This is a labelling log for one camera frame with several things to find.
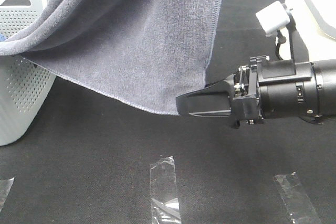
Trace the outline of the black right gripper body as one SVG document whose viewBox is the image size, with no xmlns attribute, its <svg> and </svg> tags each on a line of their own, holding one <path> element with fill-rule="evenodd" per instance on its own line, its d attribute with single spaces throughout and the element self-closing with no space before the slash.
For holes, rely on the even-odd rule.
<svg viewBox="0 0 336 224">
<path fill-rule="evenodd" d="M 229 126 L 241 121 L 299 117 L 314 122 L 315 73 L 312 63 L 252 57 L 228 77 Z"/>
</svg>

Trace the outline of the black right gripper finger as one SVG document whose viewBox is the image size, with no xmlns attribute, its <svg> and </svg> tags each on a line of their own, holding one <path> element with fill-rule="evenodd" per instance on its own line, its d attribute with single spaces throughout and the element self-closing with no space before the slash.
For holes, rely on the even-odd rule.
<svg viewBox="0 0 336 224">
<path fill-rule="evenodd" d="M 225 79 L 209 83 L 205 86 L 205 95 L 228 93 L 234 95 L 234 75 L 231 74 Z"/>
<path fill-rule="evenodd" d="M 227 92 L 188 93 L 176 98 L 179 115 L 230 117 L 232 115 Z"/>
</svg>

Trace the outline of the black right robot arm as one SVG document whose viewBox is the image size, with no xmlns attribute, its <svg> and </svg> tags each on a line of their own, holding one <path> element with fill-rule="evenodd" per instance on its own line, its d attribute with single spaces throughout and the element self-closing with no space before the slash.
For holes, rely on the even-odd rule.
<svg viewBox="0 0 336 224">
<path fill-rule="evenodd" d="M 322 124 L 335 119 L 335 60 L 296 62 L 252 57 L 227 78 L 176 98 L 179 115 L 240 123 L 298 117 Z"/>
</svg>

